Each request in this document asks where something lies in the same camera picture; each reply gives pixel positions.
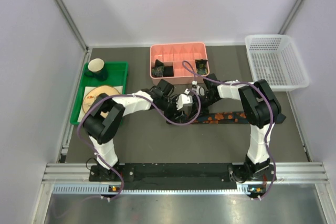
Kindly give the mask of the rolled navy yellow floral tie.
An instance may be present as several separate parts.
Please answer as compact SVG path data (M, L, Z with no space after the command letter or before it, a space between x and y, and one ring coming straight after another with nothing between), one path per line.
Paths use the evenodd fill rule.
M204 76L208 74L207 60L198 59L195 60L197 74Z

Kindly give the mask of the rolled dark floral tie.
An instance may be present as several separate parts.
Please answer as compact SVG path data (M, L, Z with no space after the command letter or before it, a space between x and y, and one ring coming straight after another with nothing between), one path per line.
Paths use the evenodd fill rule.
M154 78L161 78L164 75L164 63L158 59L155 61L154 67L151 69L151 76Z

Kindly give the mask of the white perforated plastic basket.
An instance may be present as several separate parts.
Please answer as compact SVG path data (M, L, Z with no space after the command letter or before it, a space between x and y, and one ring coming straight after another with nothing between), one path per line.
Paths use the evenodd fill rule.
M309 77L292 38L287 35L245 37L254 81L264 79L274 92L290 92L309 85Z

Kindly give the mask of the green plastic tray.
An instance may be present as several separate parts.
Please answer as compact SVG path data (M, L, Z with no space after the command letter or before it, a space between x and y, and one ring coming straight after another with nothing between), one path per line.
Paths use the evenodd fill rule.
M84 116L82 109L82 102L84 97L95 87L108 85L115 87L120 93L124 94L127 87L127 78L129 64L127 62L106 62L104 67L108 72L108 79L106 81L98 81L94 78L89 78L84 75L84 71L88 69L88 63L83 67L81 79L78 85L78 90L70 116L70 123L78 125L81 118Z

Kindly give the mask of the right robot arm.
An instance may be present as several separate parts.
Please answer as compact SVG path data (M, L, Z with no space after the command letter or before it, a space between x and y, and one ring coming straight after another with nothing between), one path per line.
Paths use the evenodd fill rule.
M274 161L270 150L270 136L281 105L266 80L256 82L226 81L204 78L207 91L202 107L220 99L241 102L250 125L250 145L241 167L233 166L230 174L233 180L243 183L262 176Z

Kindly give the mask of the aluminium frame rail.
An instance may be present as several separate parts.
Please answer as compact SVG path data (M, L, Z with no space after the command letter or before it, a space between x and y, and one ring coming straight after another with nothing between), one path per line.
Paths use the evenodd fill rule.
M64 20L66 21L67 25L69 26L71 32L73 33L73 35L75 36L77 42L79 43L79 45L81 46L81 48L84 51L88 51L89 47L86 44L84 38L82 37L78 27L76 26L68 8L66 7L65 3L63 0L54 0L57 7L59 8Z

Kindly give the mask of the black orange floral tie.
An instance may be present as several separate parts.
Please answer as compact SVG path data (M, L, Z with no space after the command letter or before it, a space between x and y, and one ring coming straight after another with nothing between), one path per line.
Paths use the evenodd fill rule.
M187 115L187 122L196 115ZM218 112L218 113L206 113L201 112L197 119L191 124L249 124L246 115L243 111L233 112Z

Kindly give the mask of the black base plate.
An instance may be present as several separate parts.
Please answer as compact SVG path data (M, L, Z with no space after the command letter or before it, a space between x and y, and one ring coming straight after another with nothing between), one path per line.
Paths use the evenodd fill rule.
M114 169L124 180L125 190L235 189L237 182L270 182L270 165L252 174L241 163L117 163Z

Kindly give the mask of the pink divided organizer box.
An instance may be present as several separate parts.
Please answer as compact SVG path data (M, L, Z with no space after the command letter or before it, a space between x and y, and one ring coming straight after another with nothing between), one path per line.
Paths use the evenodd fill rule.
M173 66L173 77L154 78L151 76L151 69L154 67L157 59L164 63L164 66ZM196 70L195 60L198 59L207 60L209 74L208 56L204 43L187 42L153 45L150 48L150 77L155 85L162 79L173 85L190 84L194 80L194 75L183 67L182 61L189 62L194 70Z

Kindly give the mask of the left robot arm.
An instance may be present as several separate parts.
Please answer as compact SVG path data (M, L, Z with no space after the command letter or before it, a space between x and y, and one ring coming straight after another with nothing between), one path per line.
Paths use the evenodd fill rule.
M118 157L113 138L124 116L139 111L158 109L171 124L185 124L182 109L193 104L189 90L171 95L174 86L165 80L150 89L142 89L132 94L98 95L81 121L82 127L92 142L96 155L96 166L91 171L106 180L114 180L119 174Z

